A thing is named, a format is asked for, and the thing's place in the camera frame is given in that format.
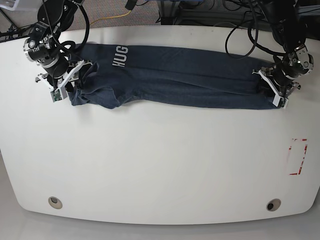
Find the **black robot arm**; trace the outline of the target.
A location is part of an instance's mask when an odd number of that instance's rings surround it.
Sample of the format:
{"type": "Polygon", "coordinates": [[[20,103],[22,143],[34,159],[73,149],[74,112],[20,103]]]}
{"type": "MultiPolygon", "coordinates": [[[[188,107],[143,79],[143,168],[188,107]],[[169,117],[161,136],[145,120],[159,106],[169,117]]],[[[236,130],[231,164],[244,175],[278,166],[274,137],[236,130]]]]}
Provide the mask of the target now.
{"type": "Polygon", "coordinates": [[[82,0],[43,0],[37,12],[37,22],[25,40],[23,51],[31,62],[39,64],[48,74],[47,81],[54,90],[70,67],[71,58],[82,60],[79,53],[87,43],[90,32],[88,15],[82,0]],[[73,23],[80,10],[85,20],[85,35],[82,43],[60,42],[59,37],[73,23]]]}

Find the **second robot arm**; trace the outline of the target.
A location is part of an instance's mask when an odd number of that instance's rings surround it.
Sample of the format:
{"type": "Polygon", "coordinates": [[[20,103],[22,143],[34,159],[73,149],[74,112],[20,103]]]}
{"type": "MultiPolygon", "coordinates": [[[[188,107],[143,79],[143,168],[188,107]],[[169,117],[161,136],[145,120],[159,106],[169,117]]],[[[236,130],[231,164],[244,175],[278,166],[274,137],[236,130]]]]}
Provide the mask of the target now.
{"type": "Polygon", "coordinates": [[[314,58],[305,45],[307,27],[299,22],[294,0],[258,0],[257,5],[269,22],[274,40],[284,53],[272,53],[274,64],[267,71],[282,97],[288,97],[299,85],[294,80],[309,74],[314,58]]]}

